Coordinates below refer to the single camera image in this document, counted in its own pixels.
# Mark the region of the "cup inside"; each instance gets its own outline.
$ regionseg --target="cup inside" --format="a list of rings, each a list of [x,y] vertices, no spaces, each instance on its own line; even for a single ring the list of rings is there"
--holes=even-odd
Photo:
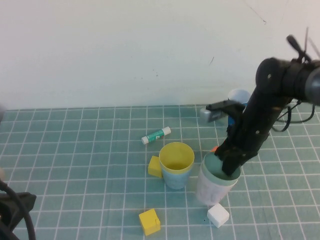
[[[193,165],[195,154],[187,144],[171,142],[161,149],[159,160],[166,171],[173,174],[182,174]]]
[[[235,172],[228,176],[222,171],[223,162],[214,154],[208,153],[203,160],[203,174],[211,181],[219,185],[232,185],[240,177],[241,169],[238,167]]]

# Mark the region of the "cup rim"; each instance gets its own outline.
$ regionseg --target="cup rim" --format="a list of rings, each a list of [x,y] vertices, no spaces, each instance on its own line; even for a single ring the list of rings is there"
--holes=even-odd
[[[204,175],[209,181],[211,181],[211,182],[213,182],[213,183],[215,183],[215,184],[217,184],[217,185],[226,186],[226,187],[233,185],[235,182],[238,181],[238,179],[239,179],[239,177],[240,177],[240,175],[241,175],[241,169],[240,169],[240,167],[238,167],[238,168],[236,169],[236,172],[234,173],[235,176],[234,176],[233,179],[230,179],[230,180],[221,179],[221,178],[213,175],[213,174],[208,170],[208,168],[207,168],[207,166],[206,166],[206,157],[209,156],[209,155],[214,155],[214,154],[215,154],[214,152],[209,152],[209,153],[207,153],[207,154],[204,156],[203,161],[202,161],[202,163],[201,163],[201,167],[200,167],[200,168],[201,168],[201,171],[203,172],[203,175]]]
[[[166,167],[166,166],[162,163],[162,161],[161,161],[161,152],[163,152],[163,151],[165,150],[165,147],[166,147],[166,146],[169,146],[169,145],[172,145],[172,144],[184,145],[184,146],[187,147],[189,150],[191,150],[191,153],[192,153],[192,162],[191,162],[187,167],[185,167],[185,168],[183,168],[183,169],[179,169],[179,170],[174,170],[174,169],[170,169],[170,168]],[[184,174],[184,173],[188,172],[188,171],[192,168],[192,166],[193,166],[193,164],[194,164],[194,162],[195,162],[195,153],[194,153],[194,151],[192,150],[192,148],[191,148],[188,144],[185,144],[184,142],[173,141],[173,142],[170,142],[170,143],[166,144],[165,146],[163,146],[163,147],[161,148],[161,150],[160,150],[160,152],[159,152],[159,162],[160,162],[160,165],[161,165],[161,167],[163,168],[163,170],[167,171],[168,173],[171,173],[171,174]]]
[[[235,96],[241,96],[241,100],[239,99],[235,99]],[[235,88],[235,89],[232,89],[228,95],[227,95],[228,99],[229,100],[234,100],[234,101],[237,101],[241,104],[247,104],[250,97],[251,97],[251,94],[250,92],[248,92],[247,90],[245,89],[242,89],[242,88]]]

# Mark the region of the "glue stick cap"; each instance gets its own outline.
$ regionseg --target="glue stick cap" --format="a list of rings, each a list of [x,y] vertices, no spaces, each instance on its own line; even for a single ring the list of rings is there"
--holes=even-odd
[[[147,138],[147,136],[144,136],[141,138],[142,142],[144,145],[146,145],[147,143],[149,143],[149,139]]]
[[[164,135],[168,135],[171,133],[171,129],[168,126],[166,126],[165,128],[162,128],[162,131],[163,131]]]

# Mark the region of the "white block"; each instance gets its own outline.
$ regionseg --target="white block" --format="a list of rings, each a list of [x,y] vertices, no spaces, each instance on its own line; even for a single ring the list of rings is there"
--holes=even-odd
[[[210,208],[207,213],[207,217],[217,228],[228,221],[229,216],[228,211],[219,203]]]

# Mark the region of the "teal cutting mat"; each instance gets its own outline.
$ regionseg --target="teal cutting mat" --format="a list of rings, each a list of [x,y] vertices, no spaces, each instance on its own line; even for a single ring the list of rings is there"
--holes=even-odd
[[[227,119],[209,124],[202,106],[32,109],[6,112],[0,124],[0,167],[17,192],[37,195],[31,211],[38,240],[318,240],[320,121],[292,124],[267,139],[259,156],[221,204],[219,229],[194,191],[204,155],[226,137]],[[293,120],[307,118],[301,105]],[[141,137],[169,126],[164,139]],[[170,142],[195,153],[186,189],[148,175],[152,156]],[[144,237],[138,215],[155,208],[161,231]],[[27,239],[25,223],[14,233]]]

